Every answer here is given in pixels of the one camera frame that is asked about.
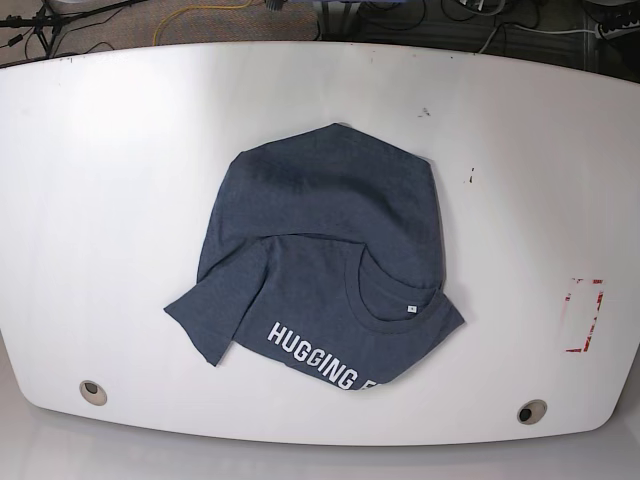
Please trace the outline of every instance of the black stand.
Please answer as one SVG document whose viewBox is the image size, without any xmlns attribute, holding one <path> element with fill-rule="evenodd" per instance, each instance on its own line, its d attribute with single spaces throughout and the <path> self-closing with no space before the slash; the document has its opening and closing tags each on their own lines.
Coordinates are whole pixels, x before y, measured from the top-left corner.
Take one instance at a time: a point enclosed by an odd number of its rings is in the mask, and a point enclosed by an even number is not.
<svg viewBox="0 0 640 480">
<path fill-rule="evenodd" d="M 87 12 L 70 15 L 60 15 L 56 13 L 53 8 L 51 8 L 51 5 L 49 5 L 49 0 L 43 0 L 42 8 L 38 10 L 38 13 L 36 13 L 33 18 L 23 19 L 20 16 L 9 15 L 6 20 L 0 20 L 0 28 L 33 27 L 33 34 L 38 37 L 38 40 L 40 40 L 42 48 L 44 48 L 45 51 L 45 56 L 43 57 L 43 59 L 49 59 L 54 53 L 56 39 L 60 35 L 62 29 L 67 25 L 83 18 L 93 17 L 94 15 L 99 15 L 110 10 L 129 7 L 131 5 L 135 5 L 136 3 L 142 3 L 146 1 L 148 0 L 127 0 L 124 2 L 114 3 L 113 5 L 107 5 L 106 7 L 96 8 L 95 10 L 89 10 Z M 47 37 L 43 31 L 45 27 L 51 27 L 51 38 L 49 40 L 47 40 Z"/>
</svg>

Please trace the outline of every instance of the heather blue t-shirt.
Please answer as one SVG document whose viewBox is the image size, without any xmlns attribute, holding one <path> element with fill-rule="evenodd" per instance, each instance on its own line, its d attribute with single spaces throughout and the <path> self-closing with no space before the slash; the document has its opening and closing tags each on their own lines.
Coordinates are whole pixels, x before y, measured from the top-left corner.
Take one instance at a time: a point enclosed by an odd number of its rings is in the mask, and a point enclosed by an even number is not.
<svg viewBox="0 0 640 480">
<path fill-rule="evenodd" d="M 436 187 L 426 161 L 342 125 L 242 152 L 220 186 L 198 281 L 245 243 L 323 235 L 365 244 L 414 287 L 444 279 Z"/>
<path fill-rule="evenodd" d="M 344 390 L 390 382 L 464 322 L 439 285 L 391 278 L 365 245 L 301 235 L 246 244 L 166 312 L 213 365 L 235 340 Z"/>
</svg>

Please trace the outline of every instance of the floor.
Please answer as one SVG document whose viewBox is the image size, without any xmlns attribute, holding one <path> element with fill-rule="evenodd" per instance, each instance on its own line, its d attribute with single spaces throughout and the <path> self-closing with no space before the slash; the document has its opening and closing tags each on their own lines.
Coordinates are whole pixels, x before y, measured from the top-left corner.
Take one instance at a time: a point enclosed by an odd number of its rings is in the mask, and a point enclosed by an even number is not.
<svg viewBox="0 0 640 480">
<path fill-rule="evenodd" d="M 116 0 L 85 0 L 79 4 L 68 3 L 69 1 L 72 0 L 50 0 L 50 3 L 58 12 L 69 13 L 101 7 Z M 281 12 L 271 12 L 265 8 L 263 1 L 254 0 L 255 5 L 240 10 L 196 10 L 180 15 L 164 29 L 159 43 L 310 41 L 316 38 L 317 17 L 310 3 L 291 0 Z M 30 18 L 40 8 L 41 3 L 42 0 L 2 0 L 0 18 L 7 15 Z M 106 12 L 67 27 L 63 31 L 65 36 L 59 44 L 57 54 L 84 53 L 90 49 L 97 52 L 109 50 L 111 46 L 114 49 L 151 46 L 156 27 L 163 18 L 175 10 L 186 5 L 237 3 L 241 3 L 241 0 L 150 0 L 123 9 L 105 24 L 65 35 L 72 28 L 104 22 L 113 15 L 113 12 Z M 391 11 L 382 11 L 375 6 L 363 4 L 349 34 L 341 40 L 475 52 L 482 47 L 493 29 L 493 18 L 475 17 L 465 22 L 451 21 L 443 13 L 443 8 L 453 18 L 463 19 L 467 14 L 449 0 L 426 0 L 426 5 L 426 20 L 418 27 L 407 31 L 392 31 L 389 28 L 407 28 L 414 25 L 422 15 L 423 4 L 420 1 L 411 1 Z M 501 15 L 500 20 L 531 25 L 535 20 L 532 1 L 514 0 L 514 5 L 511 13 Z M 553 0 L 540 7 L 540 29 L 585 28 L 588 26 L 587 20 L 579 0 Z M 25 32 L 28 32 L 28 29 L 1 29 L 0 45 L 6 44 L 17 33 Z M 508 33 L 501 31 L 496 35 L 486 53 L 638 81 L 635 75 L 622 66 L 613 49 L 601 42 L 595 42 L 593 38 L 590 39 L 590 43 L 586 43 L 587 39 L 588 36 L 584 35 L 552 36 L 509 29 Z M 29 40 L 25 49 L 26 43 L 23 40 L 11 48 L 1 48 L 0 64 L 42 55 L 42 47 L 35 37 Z"/>
</svg>

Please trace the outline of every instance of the white tabletop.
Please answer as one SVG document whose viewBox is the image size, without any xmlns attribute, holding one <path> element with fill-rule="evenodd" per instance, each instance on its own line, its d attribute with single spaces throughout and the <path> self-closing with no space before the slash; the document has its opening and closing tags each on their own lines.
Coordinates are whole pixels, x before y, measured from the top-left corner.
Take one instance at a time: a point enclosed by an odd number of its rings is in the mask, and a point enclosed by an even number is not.
<svg viewBox="0 0 640 480">
<path fill-rule="evenodd" d="M 35 405 L 354 445 L 547 436 L 611 415 L 640 340 L 637 85 L 472 54 L 272 43 L 64 58 L 0 72 L 0 92 L 0 327 Z M 429 159 L 445 292 L 467 325 L 366 392 L 238 345 L 214 369 L 162 307 L 194 282 L 222 176 L 242 150 L 333 122 Z M 588 351 L 567 352 L 595 316 Z M 106 405 L 81 397 L 87 379 Z M 521 425 L 537 398 L 548 413 Z"/>
</svg>

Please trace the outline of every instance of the wire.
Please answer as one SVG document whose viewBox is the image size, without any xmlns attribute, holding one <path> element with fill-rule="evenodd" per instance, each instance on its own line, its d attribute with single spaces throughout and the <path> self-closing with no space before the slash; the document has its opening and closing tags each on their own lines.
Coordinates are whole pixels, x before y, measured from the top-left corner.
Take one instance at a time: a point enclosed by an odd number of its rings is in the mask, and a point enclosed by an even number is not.
<svg viewBox="0 0 640 480">
<path fill-rule="evenodd" d="M 493 41 L 493 39 L 495 38 L 496 34 L 500 31 L 500 29 L 504 29 L 504 48 L 503 48 L 503 52 L 505 52 L 505 56 L 506 56 L 506 50 L 507 50 L 507 26 L 510 25 L 519 25 L 521 27 L 525 27 L 525 28 L 529 28 L 529 29 L 536 29 L 538 28 L 538 25 L 540 25 L 540 7 L 538 6 L 538 3 L 536 2 L 536 0 L 531 0 L 531 5 L 533 5 L 535 14 L 536 14 L 536 19 L 533 22 L 533 25 L 524 25 L 522 23 L 519 22 L 502 22 L 500 25 L 498 25 L 497 27 L 495 26 L 495 18 L 494 17 L 494 30 L 491 31 L 491 34 L 489 35 L 489 38 L 487 39 L 487 41 L 485 42 L 485 44 L 482 46 L 482 48 L 480 49 L 480 51 L 478 53 L 484 53 L 487 48 L 489 48 L 489 46 L 491 45 L 491 42 Z"/>
<path fill-rule="evenodd" d="M 450 0 L 450 1 L 454 1 L 461 8 L 464 8 L 465 10 L 473 13 L 474 15 L 480 15 L 481 17 L 493 17 L 494 15 L 498 15 L 500 12 L 502 12 L 505 4 L 507 3 L 507 0 L 500 0 L 498 2 L 498 5 L 496 5 L 496 7 L 493 10 L 491 10 L 490 12 L 483 12 L 482 10 L 476 10 L 475 8 L 467 7 L 465 4 L 459 3 L 456 0 Z"/>
<path fill-rule="evenodd" d="M 392 32 L 406 32 L 407 30 L 413 30 L 414 28 L 417 28 L 420 26 L 420 24 L 422 24 L 422 22 L 424 22 L 424 20 L 427 18 L 427 0 L 422 0 L 422 16 L 420 17 L 420 20 L 418 20 L 416 23 L 414 23 L 413 25 L 409 26 L 409 27 L 400 27 L 400 28 L 396 28 L 396 27 L 387 27 L 386 25 L 382 25 L 378 22 L 373 22 L 371 20 L 369 20 L 366 17 L 363 17 L 360 14 L 360 10 L 358 10 L 358 16 L 364 20 L 367 23 L 370 23 L 371 25 L 378 27 L 378 28 L 382 28 L 383 30 L 391 30 Z"/>
<path fill-rule="evenodd" d="M 13 47 L 16 44 L 20 43 L 23 39 L 24 36 L 31 32 L 31 30 L 33 30 L 33 28 L 28 29 L 26 32 L 22 32 L 18 35 L 16 35 L 15 37 L 11 38 L 7 43 L 5 43 L 4 45 L 0 45 L 0 48 L 5 48 L 5 47 Z"/>
<path fill-rule="evenodd" d="M 447 9 L 444 8 L 444 0 L 440 0 L 440 10 L 442 10 L 442 14 L 447 17 L 449 20 L 451 20 L 452 22 L 468 22 L 469 20 L 471 20 L 472 18 L 475 18 L 476 14 L 472 13 L 471 15 L 469 15 L 467 18 L 455 18 L 452 17 L 448 12 Z"/>
<path fill-rule="evenodd" d="M 391 10 L 395 10 L 396 8 L 402 5 L 402 3 L 392 3 L 388 7 L 381 7 L 380 5 L 376 5 L 375 2 L 365 2 L 365 3 L 367 7 L 375 8 L 376 10 L 382 10 L 383 12 L 389 12 Z"/>
<path fill-rule="evenodd" d="M 584 5 L 584 1 L 583 0 L 578 0 L 578 3 L 580 4 L 580 8 L 582 8 L 582 11 L 587 15 L 587 17 L 589 17 L 591 20 L 593 20 L 595 23 L 600 23 L 600 21 L 596 20 L 593 15 L 591 15 L 591 13 L 589 13 L 589 10 L 587 10 L 587 7 L 585 7 Z"/>
<path fill-rule="evenodd" d="M 28 53 L 28 51 L 27 51 L 27 50 L 28 50 L 28 47 L 29 47 L 29 40 L 31 40 L 31 37 L 33 37 L 33 34 L 34 34 L 34 33 L 35 33 L 35 32 L 34 32 L 34 31 L 33 31 L 33 29 L 32 29 L 32 32 L 31 32 L 31 33 L 29 34 L 29 36 L 27 37 L 27 40 L 24 42 L 24 58 L 25 58 L 26 60 L 31 60 L 31 59 L 29 58 L 29 53 Z"/>
<path fill-rule="evenodd" d="M 247 0 L 242 5 L 190 5 L 188 7 L 180 8 L 180 9 L 176 10 L 175 12 L 170 13 L 169 15 L 167 15 L 158 24 L 158 26 L 156 27 L 156 31 L 153 32 L 153 46 L 155 47 L 155 46 L 158 45 L 158 39 L 160 38 L 160 34 L 165 29 L 167 24 L 171 20 L 173 20 L 174 18 L 176 18 L 179 15 L 182 15 L 185 12 L 189 12 L 191 10 L 239 10 L 241 8 L 247 8 L 247 7 L 251 6 L 252 3 L 253 3 L 253 0 Z"/>
<path fill-rule="evenodd" d="M 109 42 L 100 42 L 100 43 L 96 43 L 93 47 L 91 47 L 89 50 L 87 50 L 86 52 L 83 52 L 82 55 L 86 55 L 87 53 L 91 53 L 93 52 L 96 48 L 98 48 L 100 45 L 106 45 L 107 47 L 109 47 L 111 50 L 115 50 L 115 47 L 113 45 L 111 45 Z"/>
<path fill-rule="evenodd" d="M 595 30 L 587 30 L 585 28 L 576 28 L 575 30 L 557 30 L 557 31 L 548 31 L 548 30 L 536 30 L 535 28 L 527 28 L 522 25 L 513 25 L 520 30 L 526 30 L 527 32 L 535 32 L 535 33 L 543 33 L 545 35 L 570 35 L 572 33 L 591 33 L 592 35 L 596 35 L 597 32 Z"/>
<path fill-rule="evenodd" d="M 113 17 L 115 17 L 117 14 L 119 14 L 122 10 L 124 10 L 126 7 L 122 7 L 118 10 L 115 11 L 115 13 L 112 13 L 109 18 L 107 18 L 106 20 L 102 21 L 102 22 L 96 22 L 96 23 L 90 23 L 89 25 L 83 25 L 82 27 L 78 27 L 78 28 L 72 28 L 71 30 L 67 30 L 66 32 L 64 32 L 64 35 L 62 35 L 62 37 L 60 37 L 60 40 L 58 41 L 58 45 L 56 46 L 55 50 L 53 51 L 53 55 L 51 55 L 52 57 L 55 57 L 58 53 L 58 50 L 60 50 L 60 45 L 62 45 L 62 41 L 65 39 L 65 37 L 67 35 L 69 35 L 72 32 L 77 32 L 78 30 L 84 30 L 85 28 L 89 28 L 89 27 L 95 27 L 98 25 L 104 25 L 105 23 L 107 23 L 108 21 L 110 21 Z"/>
<path fill-rule="evenodd" d="M 482 46 L 482 48 L 480 50 L 478 50 L 478 53 L 484 53 L 485 50 L 487 48 L 489 48 L 489 45 L 491 45 L 491 42 L 493 41 L 493 37 L 496 36 L 496 33 L 498 33 L 498 30 L 500 30 L 500 28 L 504 25 L 504 23 L 501 23 L 498 27 L 494 27 L 493 30 L 491 30 L 491 34 L 489 35 L 489 38 L 487 38 L 487 41 L 484 42 L 484 45 Z"/>
</svg>

